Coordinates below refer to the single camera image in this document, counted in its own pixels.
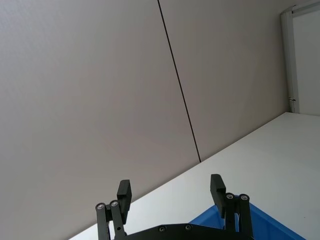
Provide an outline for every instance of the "blue bin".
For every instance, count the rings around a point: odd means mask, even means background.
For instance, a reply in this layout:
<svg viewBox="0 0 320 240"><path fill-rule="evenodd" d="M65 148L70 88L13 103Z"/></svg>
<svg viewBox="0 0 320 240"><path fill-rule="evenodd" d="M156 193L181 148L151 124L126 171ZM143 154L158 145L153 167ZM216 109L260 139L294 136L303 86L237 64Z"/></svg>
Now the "blue bin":
<svg viewBox="0 0 320 240"><path fill-rule="evenodd" d="M250 203L253 237L255 240L305 240L294 231L261 211ZM204 213L190 222L211 228L222 229L225 220L220 217L216 205L210 207Z"/></svg>

